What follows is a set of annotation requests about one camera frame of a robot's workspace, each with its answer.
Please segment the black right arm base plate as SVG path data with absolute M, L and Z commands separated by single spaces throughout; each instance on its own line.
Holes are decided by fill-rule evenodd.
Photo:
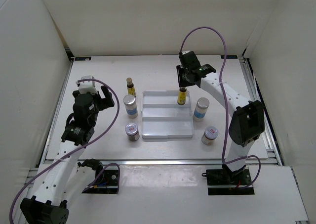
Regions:
M 201 174 L 206 178 L 209 196 L 254 195 L 249 169 L 230 179 L 223 169 L 208 169 Z

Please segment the silver-lid spice jar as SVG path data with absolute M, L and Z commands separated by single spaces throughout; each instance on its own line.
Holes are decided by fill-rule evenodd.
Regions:
M 202 121 L 209 108 L 209 100 L 205 97 L 201 97 L 197 100 L 196 107 L 193 113 L 193 119 L 195 121 Z
M 138 109 L 135 97 L 128 94 L 123 98 L 123 102 L 129 118 L 136 118 L 138 116 Z

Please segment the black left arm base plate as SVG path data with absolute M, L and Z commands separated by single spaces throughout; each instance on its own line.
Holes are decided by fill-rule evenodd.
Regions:
M 120 167 L 116 163 L 100 163 L 95 171 L 95 180 L 82 192 L 83 194 L 118 194 Z

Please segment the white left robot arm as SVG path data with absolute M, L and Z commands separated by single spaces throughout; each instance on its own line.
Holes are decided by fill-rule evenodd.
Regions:
M 78 90 L 73 91 L 73 111 L 66 120 L 56 158 L 37 175 L 45 175 L 40 187 L 31 198 L 23 198 L 20 204 L 27 223 L 66 223 L 71 198 L 102 182 L 104 169 L 99 160 L 78 161 L 88 145 L 94 142 L 91 137 L 99 112 L 119 105 L 119 99 L 110 87 L 102 85 L 101 92 L 104 97 L 92 82 L 81 82 Z

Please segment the yellow sauce bottle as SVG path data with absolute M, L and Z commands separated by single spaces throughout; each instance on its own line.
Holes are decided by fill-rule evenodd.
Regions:
M 126 86 L 129 95 L 136 97 L 136 90 L 132 79 L 129 77 L 126 79 Z
M 178 97 L 177 97 L 177 103 L 179 105 L 185 105 L 186 97 L 187 97 L 187 88 L 186 87 L 180 87 L 179 88 Z

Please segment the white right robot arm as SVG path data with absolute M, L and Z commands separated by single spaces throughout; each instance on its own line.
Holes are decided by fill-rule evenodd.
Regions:
M 179 53 L 176 67 L 179 87 L 198 86 L 228 110 L 229 126 L 225 132 L 232 143 L 222 165 L 222 180 L 235 183 L 245 169 L 245 160 L 254 142 L 265 130 L 264 106 L 237 93 L 220 81 L 220 74 L 209 64 L 201 65 L 193 51 Z

